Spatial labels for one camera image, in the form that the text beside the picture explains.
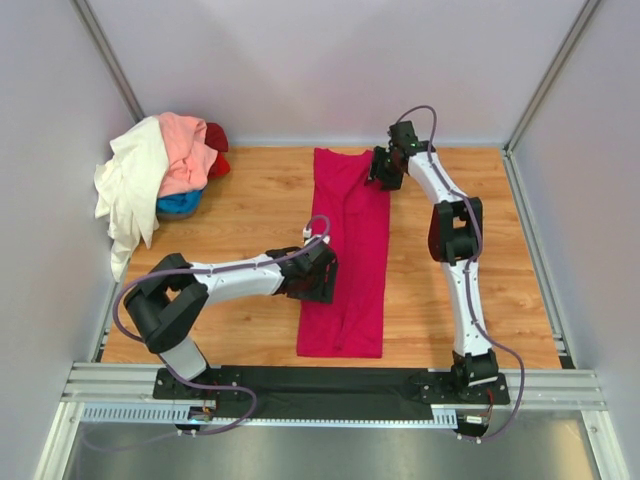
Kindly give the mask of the cream white t shirt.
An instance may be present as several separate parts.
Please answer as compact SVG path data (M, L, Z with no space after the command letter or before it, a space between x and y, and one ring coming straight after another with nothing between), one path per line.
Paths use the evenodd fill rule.
M155 117L111 140L110 147L112 158L95 168L94 215L108 221L111 273L120 281L132 253L140 243L150 247L159 227L156 201L168 171L168 156Z

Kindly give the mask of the magenta t shirt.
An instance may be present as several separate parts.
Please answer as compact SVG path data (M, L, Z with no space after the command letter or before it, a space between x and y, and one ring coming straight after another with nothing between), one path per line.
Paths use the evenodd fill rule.
M299 356L382 356L391 197L365 183L372 160L370 150L314 150L312 214L330 220L338 270L330 304L301 304Z

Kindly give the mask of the dark red t shirt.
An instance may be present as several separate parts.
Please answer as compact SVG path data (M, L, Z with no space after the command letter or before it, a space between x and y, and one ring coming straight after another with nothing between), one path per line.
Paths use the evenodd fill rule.
M211 149L226 153L229 151L229 141L224 129L217 123L206 123L204 143Z

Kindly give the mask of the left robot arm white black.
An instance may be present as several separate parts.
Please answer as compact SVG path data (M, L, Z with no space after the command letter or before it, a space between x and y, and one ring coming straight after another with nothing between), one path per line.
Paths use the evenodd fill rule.
M337 254L319 238L301 248L272 249L222 264L190 263L176 253L133 282L123 304L136 338L165 363L176 390L188 401L199 401L210 389L210 367L190 331L203 309L276 295L330 304L338 266Z

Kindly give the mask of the aluminium front rail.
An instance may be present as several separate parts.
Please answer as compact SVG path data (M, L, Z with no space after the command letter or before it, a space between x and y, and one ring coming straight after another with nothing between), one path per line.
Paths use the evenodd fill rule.
M63 402L149 403L158 364L81 363L72 365ZM605 411L607 404L592 370L529 369L520 382L516 369L504 371L509 393L523 392L525 410Z

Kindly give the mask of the blue t shirt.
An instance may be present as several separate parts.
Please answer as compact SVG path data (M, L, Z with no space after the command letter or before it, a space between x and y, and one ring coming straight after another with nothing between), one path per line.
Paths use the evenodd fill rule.
M203 190L168 195L157 199L156 216L160 220L181 220L192 216L198 209Z

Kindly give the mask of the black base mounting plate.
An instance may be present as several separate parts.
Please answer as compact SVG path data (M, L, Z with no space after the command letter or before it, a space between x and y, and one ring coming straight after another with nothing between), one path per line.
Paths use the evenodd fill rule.
M211 392L187 387L167 369L158 370L153 397L216 403L217 416L240 416L257 396L253 419L280 420L401 420L433 418L435 404L507 405L504 375L488 387L459 390L449 371L405 368L265 367L210 368L204 385L233 386L248 392Z

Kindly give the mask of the light pink t shirt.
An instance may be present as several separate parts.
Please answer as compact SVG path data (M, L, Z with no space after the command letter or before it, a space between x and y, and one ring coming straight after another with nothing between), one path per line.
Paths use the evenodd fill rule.
M171 112L159 114L156 118L168 157L168 169L158 197L204 189L209 171L218 157L218 151L205 144L206 122Z

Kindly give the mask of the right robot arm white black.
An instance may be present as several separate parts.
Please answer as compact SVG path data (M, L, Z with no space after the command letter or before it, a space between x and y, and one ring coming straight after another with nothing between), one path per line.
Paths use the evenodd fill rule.
M453 181L431 139L421 140L409 120L389 127L389 143L376 147L366 179L383 191L397 191L411 177L433 206L427 236L431 258L447 281L455 326L450 390L470 404L495 384L499 367L480 298L478 260L483 250L483 204Z

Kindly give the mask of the left aluminium corner post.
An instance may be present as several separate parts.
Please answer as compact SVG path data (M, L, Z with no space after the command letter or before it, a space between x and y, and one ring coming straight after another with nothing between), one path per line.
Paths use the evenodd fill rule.
M126 77L91 3L87 0L71 0L70 3L107 68L129 114L136 122L141 121L145 117L143 108Z

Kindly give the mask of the right aluminium corner post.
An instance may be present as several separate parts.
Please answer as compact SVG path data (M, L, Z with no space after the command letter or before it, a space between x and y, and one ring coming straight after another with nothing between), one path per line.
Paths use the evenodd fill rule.
M601 0L586 0L583 2L567 33L564 35L548 68L538 83L531 99L527 103L526 108L503 146L503 151L507 156L513 154L529 129L536 114L559 79L601 4Z

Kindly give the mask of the aluminium corner post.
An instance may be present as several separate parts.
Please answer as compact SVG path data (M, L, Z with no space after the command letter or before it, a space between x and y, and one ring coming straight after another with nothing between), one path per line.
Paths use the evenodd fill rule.
M91 3L87 0L71 0L70 3L107 68L129 114L136 122L141 121L145 117L143 108L126 77Z
M529 129L536 114L559 79L601 4L601 0L586 0L583 2L567 33L564 35L548 68L538 83L531 99L527 103L526 108L503 146L503 151L507 156L513 154Z

